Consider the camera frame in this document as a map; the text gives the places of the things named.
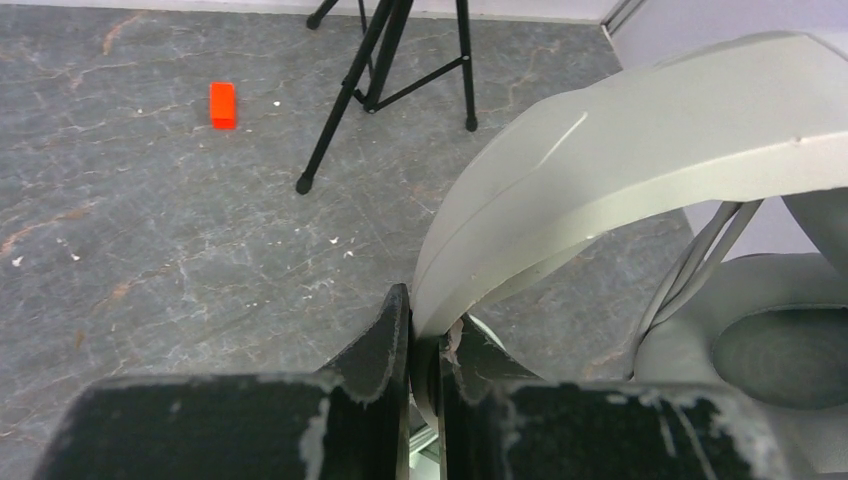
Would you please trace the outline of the white grey headphones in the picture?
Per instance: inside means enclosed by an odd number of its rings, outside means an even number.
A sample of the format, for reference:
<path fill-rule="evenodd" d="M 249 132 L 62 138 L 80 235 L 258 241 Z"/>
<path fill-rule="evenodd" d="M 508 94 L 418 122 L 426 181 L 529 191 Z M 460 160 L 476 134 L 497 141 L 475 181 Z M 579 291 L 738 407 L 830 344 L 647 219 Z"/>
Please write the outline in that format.
<path fill-rule="evenodd" d="M 473 306 L 609 231 L 705 201 L 716 214 L 660 281 L 610 381 L 730 389 L 769 422 L 785 479 L 846 477 L 847 35 L 800 31 L 544 99 L 467 166 L 411 293 L 410 380 L 442 477 L 441 337 L 471 321 L 500 346 Z"/>

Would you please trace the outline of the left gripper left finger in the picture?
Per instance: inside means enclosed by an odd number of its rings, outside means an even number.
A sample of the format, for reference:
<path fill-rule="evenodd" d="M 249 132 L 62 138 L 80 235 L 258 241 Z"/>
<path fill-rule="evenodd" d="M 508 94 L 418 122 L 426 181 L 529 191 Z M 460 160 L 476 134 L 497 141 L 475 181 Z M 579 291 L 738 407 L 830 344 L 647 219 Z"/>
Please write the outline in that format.
<path fill-rule="evenodd" d="M 38 479 L 405 479 L 410 301 L 312 373 L 104 379 L 72 404 Z"/>

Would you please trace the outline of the red small block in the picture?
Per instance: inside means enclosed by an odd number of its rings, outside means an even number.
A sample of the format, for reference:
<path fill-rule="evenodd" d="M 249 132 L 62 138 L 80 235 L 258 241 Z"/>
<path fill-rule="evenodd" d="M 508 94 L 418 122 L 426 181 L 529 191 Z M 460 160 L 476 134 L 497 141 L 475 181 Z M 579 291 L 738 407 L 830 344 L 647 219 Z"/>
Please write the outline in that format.
<path fill-rule="evenodd" d="M 212 82 L 209 86 L 209 117 L 215 129 L 237 126 L 236 88 L 233 83 Z"/>

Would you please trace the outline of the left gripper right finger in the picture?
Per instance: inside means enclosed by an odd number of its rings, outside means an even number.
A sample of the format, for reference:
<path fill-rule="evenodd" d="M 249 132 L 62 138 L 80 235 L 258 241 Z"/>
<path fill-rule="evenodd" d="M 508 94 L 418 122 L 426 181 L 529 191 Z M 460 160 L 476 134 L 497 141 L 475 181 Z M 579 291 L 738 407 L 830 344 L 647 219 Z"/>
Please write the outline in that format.
<path fill-rule="evenodd" d="M 545 381 L 465 321 L 439 341 L 446 479 L 785 479 L 752 402 L 686 383 Z"/>

